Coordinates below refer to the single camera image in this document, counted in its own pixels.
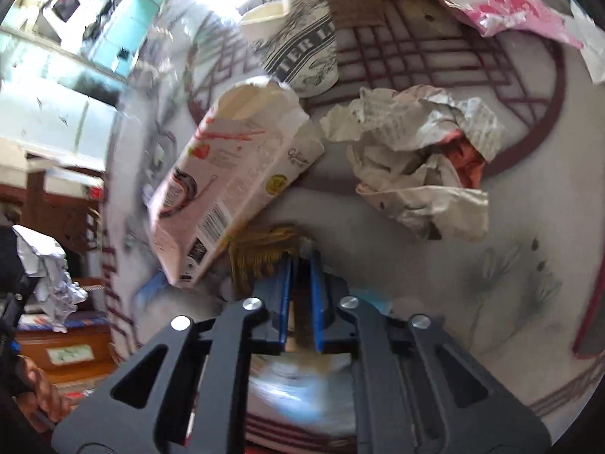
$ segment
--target metal screw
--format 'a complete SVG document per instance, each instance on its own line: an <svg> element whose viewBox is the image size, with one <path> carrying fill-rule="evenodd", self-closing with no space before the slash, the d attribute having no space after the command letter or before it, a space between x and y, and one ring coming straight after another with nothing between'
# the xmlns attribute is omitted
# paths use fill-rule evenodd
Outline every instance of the metal screw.
<svg viewBox="0 0 605 454"><path fill-rule="evenodd" d="M418 329L428 329L428 327L431 326L431 320L424 314L412 316L410 322L412 323L412 326L417 327Z"/></svg>
<svg viewBox="0 0 605 454"><path fill-rule="evenodd" d="M244 300L242 305L246 311L256 311L256 309L260 309L262 307L262 300L257 299L256 297L250 297Z"/></svg>
<svg viewBox="0 0 605 454"><path fill-rule="evenodd" d="M340 301L340 306L343 309L354 309L358 305L359 305L359 299L357 297L353 297L352 295L343 297Z"/></svg>
<svg viewBox="0 0 605 454"><path fill-rule="evenodd" d="M176 316L170 323L172 329L176 331L184 331L191 326L191 319L187 316Z"/></svg>

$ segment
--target pink plastic bag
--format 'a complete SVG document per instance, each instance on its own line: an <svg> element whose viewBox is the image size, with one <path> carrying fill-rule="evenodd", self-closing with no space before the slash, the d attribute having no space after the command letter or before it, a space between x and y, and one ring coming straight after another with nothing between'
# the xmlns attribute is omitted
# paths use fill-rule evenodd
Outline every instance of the pink plastic bag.
<svg viewBox="0 0 605 454"><path fill-rule="evenodd" d="M547 39L582 49L566 17L546 6L541 0L440 0L453 10L456 18L476 28L483 37L507 29L530 31Z"/></svg>

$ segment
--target crumpled newspaper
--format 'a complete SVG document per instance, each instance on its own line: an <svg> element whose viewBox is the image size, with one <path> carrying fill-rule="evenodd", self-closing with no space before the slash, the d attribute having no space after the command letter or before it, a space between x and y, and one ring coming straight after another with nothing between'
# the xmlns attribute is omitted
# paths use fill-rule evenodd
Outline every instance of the crumpled newspaper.
<svg viewBox="0 0 605 454"><path fill-rule="evenodd" d="M479 181L503 127L481 99L455 100L428 85L361 89L320 123L329 141L354 142L347 159L362 181L357 192L386 216L426 238L486 235L488 195Z"/></svg>
<svg viewBox="0 0 605 454"><path fill-rule="evenodd" d="M52 319L53 330L67 332L65 321L77 309L76 304L86 300L86 290L71 281L65 251L55 239L21 225L14 225L13 230L25 273L40 278L34 290L36 299Z"/></svg>

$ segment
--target person's hand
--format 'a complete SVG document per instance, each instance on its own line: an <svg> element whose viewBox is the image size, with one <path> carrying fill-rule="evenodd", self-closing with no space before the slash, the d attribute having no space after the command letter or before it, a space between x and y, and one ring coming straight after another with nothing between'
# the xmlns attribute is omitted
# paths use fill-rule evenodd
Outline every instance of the person's hand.
<svg viewBox="0 0 605 454"><path fill-rule="evenodd" d="M71 411L71 401L65 396L61 396L56 386L51 384L46 373L37 368L36 364L28 357L23 357L25 362L23 367L25 376L31 382L35 392L28 392L19 395L16 398L17 406L23 415L29 420L38 432L48 430L40 420L36 418L34 412L38 407L47 414L48 419L53 423L63 420Z"/></svg>

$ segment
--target strawberry image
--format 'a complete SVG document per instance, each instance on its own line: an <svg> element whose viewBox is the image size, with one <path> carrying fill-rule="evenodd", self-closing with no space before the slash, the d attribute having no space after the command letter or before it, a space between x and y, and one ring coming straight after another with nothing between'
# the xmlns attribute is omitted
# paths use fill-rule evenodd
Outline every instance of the strawberry image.
<svg viewBox="0 0 605 454"><path fill-rule="evenodd" d="M196 148L189 148L189 155L192 155L198 159L204 160L210 153L210 145L208 143L202 143Z"/></svg>
<svg viewBox="0 0 605 454"><path fill-rule="evenodd" d="M214 131L206 131L200 126L195 130L194 137L196 140L235 140L235 141L252 141L253 135L262 135L266 133L264 129L254 131L246 131L241 133L218 133Z"/></svg>

